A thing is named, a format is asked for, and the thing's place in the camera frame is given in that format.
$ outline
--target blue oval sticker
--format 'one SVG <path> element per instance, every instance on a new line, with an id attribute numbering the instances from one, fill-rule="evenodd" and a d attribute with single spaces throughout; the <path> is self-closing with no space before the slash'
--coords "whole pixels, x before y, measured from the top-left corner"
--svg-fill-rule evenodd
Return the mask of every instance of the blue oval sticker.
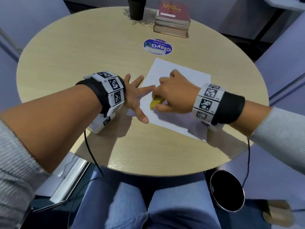
<path id="1" fill-rule="evenodd" d="M 144 42 L 144 49 L 155 55 L 168 55 L 173 51 L 172 46 L 162 39 L 148 39 Z"/>

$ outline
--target gray sweater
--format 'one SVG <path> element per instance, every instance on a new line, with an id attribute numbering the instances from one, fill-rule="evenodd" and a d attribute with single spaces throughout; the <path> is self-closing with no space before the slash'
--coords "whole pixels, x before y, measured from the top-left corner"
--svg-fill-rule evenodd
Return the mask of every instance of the gray sweater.
<path id="1" fill-rule="evenodd" d="M 271 155 L 305 174 L 305 116 L 273 108 L 250 136 Z M 0 120 L 0 228 L 14 228 L 50 176 Z"/>

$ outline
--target hand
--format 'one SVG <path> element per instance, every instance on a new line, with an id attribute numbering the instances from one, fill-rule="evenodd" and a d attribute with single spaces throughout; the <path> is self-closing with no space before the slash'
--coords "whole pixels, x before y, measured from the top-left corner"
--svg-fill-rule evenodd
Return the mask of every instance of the hand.
<path id="1" fill-rule="evenodd" d="M 149 120 L 140 108 L 140 105 L 138 103 L 138 96 L 151 92 L 153 89 L 155 89 L 156 86 L 151 85 L 148 87 L 138 88 L 140 83 L 143 81 L 144 76 L 140 75 L 131 84 L 129 83 L 130 77 L 130 74 L 127 74 L 124 78 L 124 83 L 126 86 L 125 104 L 128 108 L 132 109 L 135 112 L 139 121 L 147 124 Z"/>
<path id="2" fill-rule="evenodd" d="M 159 79 L 160 85 L 152 92 L 152 98 L 161 96 L 167 100 L 166 104 L 156 104 L 154 109 L 159 112 L 188 113 L 193 110 L 200 88 L 193 85 L 177 70 L 170 73 L 170 77 Z"/>

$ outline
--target book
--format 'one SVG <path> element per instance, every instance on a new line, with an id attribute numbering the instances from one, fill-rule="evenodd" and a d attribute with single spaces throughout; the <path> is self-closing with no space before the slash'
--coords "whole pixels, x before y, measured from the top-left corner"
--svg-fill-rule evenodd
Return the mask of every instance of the book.
<path id="1" fill-rule="evenodd" d="M 162 20 L 158 20 L 158 19 L 155 20 L 155 24 L 157 24 L 159 26 L 169 26 L 169 27 L 174 27 L 174 28 L 179 28 L 179 29 L 184 29 L 184 30 L 189 29 L 189 25 L 186 25 L 186 24 L 172 23 L 172 22 L 162 21 Z"/>
<path id="2" fill-rule="evenodd" d="M 185 25 L 191 23 L 189 11 L 185 4 L 167 0 L 159 1 L 156 19 Z"/>
<path id="3" fill-rule="evenodd" d="M 169 27 L 169 26 L 159 26 L 159 25 L 154 25 L 153 30 L 156 33 L 161 33 L 161 34 L 169 34 L 173 36 L 178 36 L 181 38 L 188 38 L 189 37 L 189 31 L 184 30 L 184 29 L 178 29 L 174 27 Z"/>

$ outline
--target person's leg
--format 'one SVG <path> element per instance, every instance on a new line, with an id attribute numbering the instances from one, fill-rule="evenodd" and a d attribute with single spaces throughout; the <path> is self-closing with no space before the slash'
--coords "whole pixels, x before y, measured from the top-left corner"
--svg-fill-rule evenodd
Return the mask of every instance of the person's leg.
<path id="1" fill-rule="evenodd" d="M 204 173 L 160 179 L 150 202 L 147 228 L 220 229 Z"/>
<path id="2" fill-rule="evenodd" d="M 120 228 L 130 221 L 142 224 L 147 215 L 136 187 L 139 177 L 101 168 L 105 177 L 90 182 L 72 229 Z M 97 168 L 91 179 L 96 177 L 101 177 Z"/>

